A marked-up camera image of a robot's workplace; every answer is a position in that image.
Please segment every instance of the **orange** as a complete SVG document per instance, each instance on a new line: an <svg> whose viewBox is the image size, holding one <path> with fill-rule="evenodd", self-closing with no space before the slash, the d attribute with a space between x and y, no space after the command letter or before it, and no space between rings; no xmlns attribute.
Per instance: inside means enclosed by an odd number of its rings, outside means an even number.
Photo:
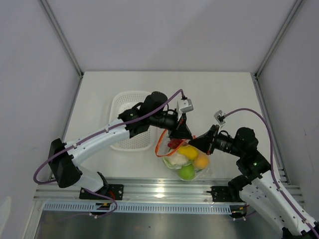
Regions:
<svg viewBox="0 0 319 239"><path fill-rule="evenodd" d="M198 169L204 169L209 164L209 158L206 154L199 154L199 156L193 161L193 165Z"/></svg>

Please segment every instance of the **gray wall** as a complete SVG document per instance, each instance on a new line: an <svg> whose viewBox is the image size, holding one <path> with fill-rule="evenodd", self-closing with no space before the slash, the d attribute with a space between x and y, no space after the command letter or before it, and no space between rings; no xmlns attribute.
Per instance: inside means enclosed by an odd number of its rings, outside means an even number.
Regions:
<svg viewBox="0 0 319 239"><path fill-rule="evenodd" d="M319 220L319 1L307 0L260 83L284 154Z"/></svg>
<svg viewBox="0 0 319 239"><path fill-rule="evenodd" d="M49 0L84 71L254 72L293 0Z"/></svg>
<svg viewBox="0 0 319 239"><path fill-rule="evenodd" d="M36 0L0 1L0 23L0 204L12 197L1 239L17 239L79 79Z"/></svg>

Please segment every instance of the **perforated metal strip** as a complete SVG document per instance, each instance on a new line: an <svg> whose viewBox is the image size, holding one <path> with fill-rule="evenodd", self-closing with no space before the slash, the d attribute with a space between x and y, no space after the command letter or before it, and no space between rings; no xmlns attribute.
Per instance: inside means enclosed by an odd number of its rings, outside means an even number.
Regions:
<svg viewBox="0 0 319 239"><path fill-rule="evenodd" d="M45 211L70 212L107 212L98 210L95 203L81 202L47 202ZM151 203L118 203L118 213L166 213L166 214L231 214L229 205L189 205L189 204L151 204Z"/></svg>

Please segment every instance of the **white plastic basket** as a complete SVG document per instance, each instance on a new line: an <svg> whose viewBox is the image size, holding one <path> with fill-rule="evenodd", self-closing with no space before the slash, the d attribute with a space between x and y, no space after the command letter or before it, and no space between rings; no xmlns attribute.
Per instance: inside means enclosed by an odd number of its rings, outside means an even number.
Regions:
<svg viewBox="0 0 319 239"><path fill-rule="evenodd" d="M132 108L138 102L144 102L147 91L126 91L116 95L112 101L110 121L116 119L120 113ZM156 139L156 128L150 127L148 131L140 133L133 138L111 145L112 149L126 152L137 152L149 149Z"/></svg>

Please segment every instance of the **gray floor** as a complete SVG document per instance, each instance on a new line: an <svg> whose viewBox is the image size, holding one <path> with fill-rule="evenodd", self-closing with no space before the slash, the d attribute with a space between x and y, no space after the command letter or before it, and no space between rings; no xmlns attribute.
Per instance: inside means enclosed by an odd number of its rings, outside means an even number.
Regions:
<svg viewBox="0 0 319 239"><path fill-rule="evenodd" d="M71 212L43 212L36 239L280 239L258 214L233 222L226 215L114 213L57 220Z"/></svg>

